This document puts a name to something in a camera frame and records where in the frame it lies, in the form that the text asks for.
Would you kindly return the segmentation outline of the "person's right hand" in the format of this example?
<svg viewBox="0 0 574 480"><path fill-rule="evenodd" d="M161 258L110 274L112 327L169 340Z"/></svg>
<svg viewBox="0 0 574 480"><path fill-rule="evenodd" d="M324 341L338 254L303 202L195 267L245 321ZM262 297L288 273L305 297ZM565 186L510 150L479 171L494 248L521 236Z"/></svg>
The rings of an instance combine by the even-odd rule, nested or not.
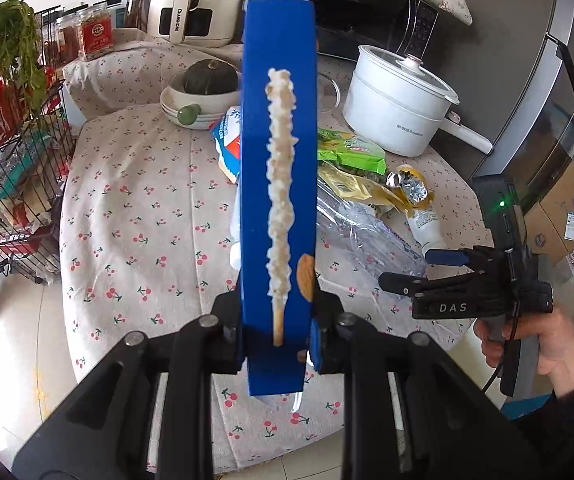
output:
<svg viewBox="0 0 574 480"><path fill-rule="evenodd" d="M556 396L562 398L574 391L574 324L554 307L552 313L528 313L510 321L500 331L504 341L510 338L537 338L537 373L552 383Z"/></svg>

